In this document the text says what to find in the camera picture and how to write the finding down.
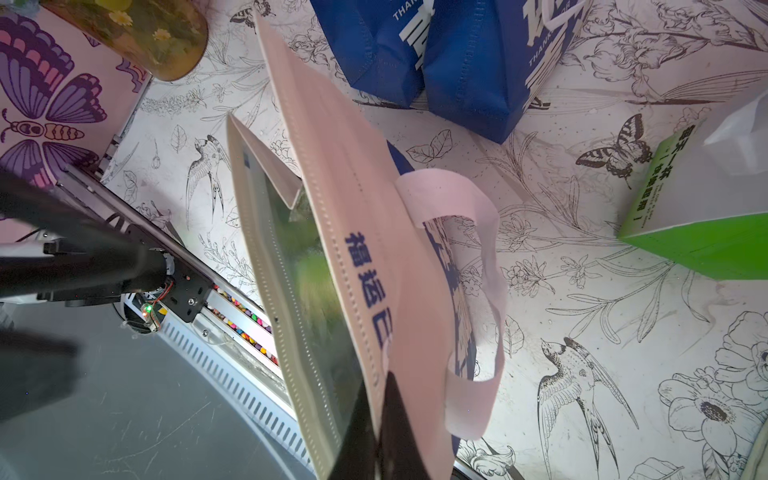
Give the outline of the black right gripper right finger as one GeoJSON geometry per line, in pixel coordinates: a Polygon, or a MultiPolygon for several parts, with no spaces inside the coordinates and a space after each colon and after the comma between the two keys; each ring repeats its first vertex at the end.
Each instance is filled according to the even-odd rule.
{"type": "Polygon", "coordinates": [[[428,480],[430,478],[408,419],[395,375],[387,375],[378,462],[384,480],[428,480]]]}

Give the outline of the green white takeout bag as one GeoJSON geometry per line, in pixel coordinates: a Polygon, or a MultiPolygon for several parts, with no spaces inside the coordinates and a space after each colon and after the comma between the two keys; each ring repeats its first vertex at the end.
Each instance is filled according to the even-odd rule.
{"type": "Polygon", "coordinates": [[[767,93],[664,140],[618,238],[712,279],[766,279],[767,93]]]}

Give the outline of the blue white takeout bag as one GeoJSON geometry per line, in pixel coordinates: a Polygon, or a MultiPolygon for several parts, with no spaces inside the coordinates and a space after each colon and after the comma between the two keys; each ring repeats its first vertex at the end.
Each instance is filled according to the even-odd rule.
{"type": "Polygon", "coordinates": [[[296,164],[237,117],[227,121],[240,224],[279,367],[320,479],[328,479],[365,385],[377,441],[392,372],[429,479],[451,476],[460,442],[481,438],[504,372],[474,376],[474,319],[443,221],[469,221],[481,289],[499,332],[507,293],[500,216],[468,178],[414,169],[326,76],[254,21],[296,164]]]}

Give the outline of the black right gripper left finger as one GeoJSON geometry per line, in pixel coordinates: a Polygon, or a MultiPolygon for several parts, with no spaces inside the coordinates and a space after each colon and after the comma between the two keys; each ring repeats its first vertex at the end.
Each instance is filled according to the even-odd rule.
{"type": "Polygon", "coordinates": [[[360,385],[354,409],[339,455],[329,480],[372,480],[375,478],[377,441],[367,392],[360,385]]]}

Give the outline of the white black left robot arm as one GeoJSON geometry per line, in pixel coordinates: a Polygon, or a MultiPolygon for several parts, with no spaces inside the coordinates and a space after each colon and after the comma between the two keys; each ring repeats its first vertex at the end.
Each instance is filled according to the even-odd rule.
{"type": "MultiPolygon", "coordinates": [[[[1,213],[56,234],[48,243],[1,247],[1,298],[71,292],[154,291],[165,284],[164,254],[128,239],[102,220],[61,202],[15,174],[1,173],[1,213]]],[[[1,331],[1,418],[38,410],[71,395],[80,347],[41,333],[1,331]]]]}

